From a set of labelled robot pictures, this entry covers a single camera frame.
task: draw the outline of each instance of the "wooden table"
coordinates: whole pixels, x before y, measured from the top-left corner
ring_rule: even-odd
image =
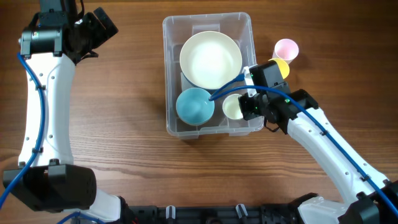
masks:
[[[15,169],[24,140],[27,80],[16,59],[38,1],[0,3],[0,169]],[[289,202],[309,192],[341,200],[310,154],[281,132],[180,141],[165,128],[162,21],[182,14],[247,12],[258,63],[282,38],[299,56],[286,79],[319,102],[332,125],[375,168],[398,179],[398,3],[383,1],[89,1],[119,33],[76,67],[70,98],[75,164],[130,205]],[[55,223],[14,196],[0,223]]]

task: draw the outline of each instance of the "gray plastic bin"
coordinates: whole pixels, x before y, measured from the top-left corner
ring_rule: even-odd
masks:
[[[256,64],[251,20],[250,16],[245,12],[169,16],[165,18],[163,21],[163,40],[166,84],[166,127],[171,135],[180,139],[195,139],[202,134],[216,133],[243,136],[262,129],[264,125],[263,117],[258,117],[250,121],[228,119],[222,109],[222,104],[226,96],[215,101],[214,115],[203,125],[190,126],[178,118],[175,110],[175,102],[182,91],[193,87],[185,79],[181,71],[181,48],[191,36],[209,30],[224,33],[237,43],[242,53],[243,67]],[[245,92],[245,90],[237,91],[240,94]]]

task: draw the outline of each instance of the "blue bowl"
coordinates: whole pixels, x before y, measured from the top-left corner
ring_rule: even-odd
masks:
[[[206,123],[213,116],[214,101],[210,93],[201,88],[189,88],[177,98],[176,109],[180,119],[193,126]]]

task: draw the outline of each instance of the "blue cable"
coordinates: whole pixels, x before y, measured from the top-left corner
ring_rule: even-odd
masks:
[[[100,224],[105,224],[105,222],[101,221],[99,218],[95,219],[93,217],[89,217],[88,215],[82,214],[81,212],[73,212],[72,214],[70,214],[67,217],[63,218],[61,221],[57,222],[57,224],[63,224],[66,221],[68,221],[69,219],[75,218],[75,217],[82,217],[82,218],[87,219],[89,221],[93,221],[93,222],[100,223]]]
[[[21,64],[24,66],[28,74],[30,75],[31,79],[34,81],[36,87],[41,87],[40,81],[37,79],[35,73],[32,71],[32,69],[28,66],[24,58],[20,53],[17,54],[17,57]],[[27,161],[25,164],[24,168],[19,172],[19,174],[14,178],[14,180],[11,181],[11,183],[7,186],[5,189],[4,193],[1,195],[0,198],[0,209],[2,208],[4,202],[6,201],[7,196],[10,194],[10,192],[13,190],[13,188],[19,183],[19,181],[23,178],[23,176],[26,174],[26,172],[29,170],[29,167],[32,165],[32,163],[35,161],[41,144],[43,140],[43,134],[44,134],[44,124],[45,124],[45,102],[44,102],[44,93],[41,88],[37,88],[39,92],[39,98],[40,98],[40,110],[41,110],[41,118],[40,118],[40,128],[39,128],[39,135],[37,136],[36,140],[36,145],[35,145],[35,152],[32,153],[32,156],[30,159]]]
[[[328,131],[307,111],[305,110],[299,103],[297,103],[295,100],[293,100],[290,96],[285,94],[284,92],[280,90],[276,90],[273,88],[268,88],[264,86],[239,86],[236,88],[232,88],[230,90],[227,90],[221,94],[216,95],[216,93],[220,92],[222,89],[217,90],[214,94],[212,94],[209,97],[209,101],[217,100],[218,98],[227,95],[228,93],[237,91],[237,90],[243,90],[243,89],[256,89],[256,90],[264,90],[264,91],[269,91],[272,93],[276,93],[280,96],[283,96],[285,99],[290,100],[290,102],[297,107],[301,112],[303,112],[310,120],[312,120],[315,125],[317,125],[323,133],[326,133],[326,137],[337,147],[337,149],[347,158],[347,160],[355,167],[355,169],[362,175],[363,178],[366,179],[366,181],[369,183],[369,185],[380,195],[380,197],[383,199],[383,201],[386,203],[386,205],[391,209],[393,214],[398,218],[398,210],[394,206],[394,204],[388,199],[388,197],[384,194],[384,192],[373,182],[373,180],[365,173],[365,171],[362,170],[362,168],[354,161],[351,156],[338,144],[338,142],[330,135]]]

